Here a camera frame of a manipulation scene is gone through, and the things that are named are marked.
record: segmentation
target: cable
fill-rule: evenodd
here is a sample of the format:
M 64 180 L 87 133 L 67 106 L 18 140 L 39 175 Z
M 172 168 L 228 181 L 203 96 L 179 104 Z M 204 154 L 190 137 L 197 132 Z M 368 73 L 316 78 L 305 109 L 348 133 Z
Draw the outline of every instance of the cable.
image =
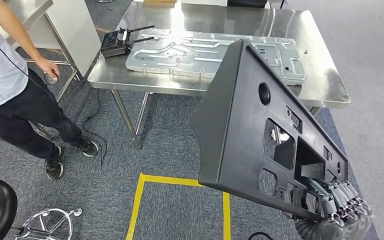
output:
M 269 240 L 274 240 L 270 235 L 268 235 L 267 233 L 262 232 L 262 231 L 258 231 L 258 232 L 253 233 L 251 236 L 249 236 L 248 240 L 252 240 L 253 237 L 258 236 L 258 235 L 263 235 L 264 237 L 268 238 Z
M 282 0 L 282 3 L 280 4 L 280 9 L 282 9 L 282 8 L 283 8 L 283 6 L 284 6 L 284 3 L 285 3 L 285 0 Z
M 31 79 L 30 77 L 29 77 L 29 75 L 27 74 L 27 73 L 25 73 L 19 66 L 17 66 L 9 57 L 8 57 L 8 55 L 0 48 L 0 52 L 6 57 L 6 59 L 8 59 L 11 63 L 12 63 L 12 65 L 14 65 L 21 73 L 23 73 L 31 82 L 33 82 L 36 86 L 38 86 L 40 89 L 42 89 L 49 97 L 50 97 L 50 99 L 52 100 L 52 101 L 54 101 L 54 98 L 53 98 L 53 96 L 51 95 L 51 93 L 50 92 L 48 92 L 48 91 L 46 91 L 42 86 L 40 86 L 37 82 L 35 82 L 33 79 Z M 83 122 L 83 128 L 86 130 L 86 132 L 87 133 L 89 133 L 89 134 L 91 134 L 91 135 L 95 135 L 95 136 L 97 136 L 97 137 L 99 137 L 100 139 L 102 139 L 104 142 L 105 142 L 105 150 L 101 153 L 101 162 L 100 162 L 100 164 L 101 164 L 101 166 L 103 165 L 103 162 L 104 162 L 104 158 L 105 158 L 105 156 L 107 155 L 107 140 L 105 140 L 105 138 L 103 138 L 103 137 L 101 137 L 100 135 L 98 135 L 98 134 L 96 134 L 96 133 L 94 133 L 94 132 L 91 132 L 91 131 L 89 131 L 87 128 L 85 128 L 85 122 L 87 121 L 87 120 L 89 120 L 89 119 L 91 119 L 92 117 L 94 117 L 96 114 L 98 114 L 98 112 L 99 112 L 99 110 L 100 110 L 100 108 L 101 108 L 101 102 L 100 102 L 100 99 L 99 99 L 99 91 L 98 91 L 98 109 L 96 110 L 96 112 L 92 115 L 92 116 L 90 116 L 90 117 L 88 117 L 84 122 Z M 59 115 L 59 118 L 60 118 L 60 120 L 61 120 L 61 122 L 62 122 L 62 124 L 63 124 L 63 126 L 64 126 L 64 128 L 65 128 L 65 130 L 67 131 L 67 132 L 69 132 L 68 131 L 68 127 L 66 126 L 66 123 L 65 123 L 65 121 L 64 121 L 64 119 L 63 119 L 63 116 L 61 115 L 61 112 L 60 111 L 57 111 L 58 112 L 58 115 Z M 81 136 L 77 136 L 77 137 L 75 137 L 76 139 L 78 139 L 78 138 L 82 138 L 82 139 L 85 139 L 85 140 L 88 140 L 88 141 L 91 141 L 91 140 L 93 140 L 93 141 L 95 141 L 98 145 L 99 145 L 99 147 L 102 149 L 102 146 L 101 146 L 101 143 L 99 142 L 99 141 L 97 141 L 96 139 L 93 139 L 93 138 L 87 138 L 87 137 L 81 137 Z
M 95 135 L 95 136 L 97 136 L 98 138 L 102 139 L 103 142 L 105 143 L 105 150 L 103 150 L 103 152 L 102 152 L 102 154 L 101 154 L 101 160 L 100 160 L 100 165 L 101 165 L 101 167 L 102 167 L 102 166 L 103 166 L 103 163 L 104 163 L 104 158 L 105 158 L 105 156 L 107 155 L 107 149 L 108 149 L 107 140 L 106 140 L 105 138 L 103 138 L 102 136 L 100 136 L 99 134 L 90 131 L 90 130 L 85 126 L 85 124 L 86 124 L 90 119 L 92 119 L 93 117 L 95 117 L 95 116 L 99 113 L 99 111 L 101 110 L 101 99 L 100 99 L 100 95 L 99 95 L 99 89 L 97 89 L 97 102 L 98 102 L 98 108 L 96 109 L 96 111 L 95 111 L 92 115 L 88 116 L 88 117 L 86 118 L 86 120 L 83 121 L 83 124 L 82 124 L 81 126 L 83 127 L 83 130 L 84 130 L 86 133 L 88 133 L 88 134 L 90 134 L 90 135 Z M 100 147 L 101 149 L 103 149 L 102 146 L 101 146 L 101 144 L 100 144 L 98 141 L 96 141 L 96 142 L 99 144 L 99 147 Z

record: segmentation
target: yellow tape marking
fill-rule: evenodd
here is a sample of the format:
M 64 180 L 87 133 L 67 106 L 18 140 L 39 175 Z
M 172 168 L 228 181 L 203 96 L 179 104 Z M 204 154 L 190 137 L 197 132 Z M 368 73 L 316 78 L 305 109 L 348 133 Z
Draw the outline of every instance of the yellow tape marking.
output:
M 141 205 L 142 193 L 144 192 L 145 182 L 158 184 L 173 184 L 191 187 L 204 187 L 198 183 L 196 179 L 177 178 L 168 176 L 153 176 L 140 173 L 137 181 L 136 192 L 133 199 L 133 207 L 131 210 L 130 223 L 128 225 L 127 235 L 125 240 L 133 240 L 135 233 L 136 221 L 139 214 L 139 206 Z M 231 212 L 229 194 L 223 192 L 223 240 L 231 240 Z
M 227 192 L 223 192 L 223 239 L 231 239 L 231 203 Z
M 203 185 L 198 183 L 196 179 L 187 179 L 187 178 L 177 178 L 177 177 L 169 177 L 169 176 L 151 176 L 145 175 L 145 181 L 151 183 L 159 183 L 159 184 L 174 184 L 174 185 L 184 185 L 191 187 L 204 187 Z
M 146 175 L 140 174 L 139 180 L 137 181 L 136 193 L 134 194 L 133 208 L 131 209 L 130 223 L 128 225 L 128 231 L 126 240 L 132 240 L 133 234 L 135 233 L 136 220 L 139 213 L 139 205 L 141 205 L 142 193 L 144 192 Z

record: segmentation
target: dark pants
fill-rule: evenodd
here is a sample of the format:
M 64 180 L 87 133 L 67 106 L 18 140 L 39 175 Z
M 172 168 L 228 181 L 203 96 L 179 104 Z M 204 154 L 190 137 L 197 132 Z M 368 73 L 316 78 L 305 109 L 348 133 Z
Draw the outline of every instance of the dark pants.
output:
M 55 145 L 33 130 L 28 122 L 32 121 L 57 129 L 64 142 L 77 146 L 82 131 L 64 115 L 42 79 L 31 69 L 28 76 L 24 91 L 0 106 L 0 140 L 38 158 L 48 158 Z

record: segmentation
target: floor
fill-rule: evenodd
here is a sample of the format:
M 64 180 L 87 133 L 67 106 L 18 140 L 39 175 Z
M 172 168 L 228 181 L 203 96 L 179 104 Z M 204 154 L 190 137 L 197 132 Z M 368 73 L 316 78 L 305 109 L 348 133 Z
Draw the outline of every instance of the floor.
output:
M 332 115 L 384 239 L 384 1 L 288 2 L 311 11 L 351 95 Z
M 117 26 L 130 3 L 122 0 L 108 4 L 96 3 L 95 0 L 85 2 L 100 37 L 106 30 Z M 61 58 L 54 52 L 44 51 L 43 54 L 53 59 Z M 67 68 L 62 67 L 61 71 L 64 76 L 70 74 Z M 61 85 L 51 88 L 57 92 Z M 120 94 L 130 117 L 136 119 L 143 93 L 122 91 Z M 151 95 L 142 125 L 142 150 L 132 147 L 109 91 L 98 91 L 87 83 L 76 81 L 60 105 L 81 125 L 97 110 L 98 101 L 101 103 L 100 111 L 85 126 L 106 139 L 108 146 L 103 162 L 99 157 L 81 155 L 62 143 L 56 131 L 49 129 L 52 140 L 65 147 L 65 173 L 60 180 L 50 181 L 46 177 L 42 160 L 0 142 L 0 179 L 10 183 L 19 197 L 14 225 L 21 225 L 28 216 L 43 208 L 70 210 L 81 207 L 83 215 L 74 219 L 74 235 L 81 240 L 131 239 L 129 237 L 135 240 L 228 239 L 223 229 L 225 206 L 219 191 L 154 182 L 144 184 L 135 231 L 133 236 L 127 235 L 140 173 L 197 178 L 200 152 L 189 120 L 200 99 Z M 322 109 L 317 120 L 345 151 L 330 111 Z M 353 172 L 349 178 L 357 185 Z M 363 191 L 364 197 L 366 194 L 370 194 L 370 189 Z M 245 240 L 259 231 L 267 232 L 275 240 L 300 239 L 293 222 L 279 210 L 231 196 L 229 212 L 231 239 Z M 372 228 L 365 239 L 379 239 L 376 230 Z

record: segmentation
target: man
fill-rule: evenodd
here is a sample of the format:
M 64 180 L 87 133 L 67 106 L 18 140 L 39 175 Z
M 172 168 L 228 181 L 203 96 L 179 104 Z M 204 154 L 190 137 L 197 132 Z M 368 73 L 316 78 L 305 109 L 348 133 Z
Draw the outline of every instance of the man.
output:
M 0 0 L 0 25 L 51 78 L 60 75 L 58 67 L 43 58 L 26 30 Z M 84 155 L 98 153 L 94 142 L 82 138 L 82 132 L 58 107 L 54 95 L 0 35 L 0 140 L 41 159 L 51 180 L 63 174 L 62 149 L 36 134 L 28 121 L 58 130 L 62 140 L 79 148 Z

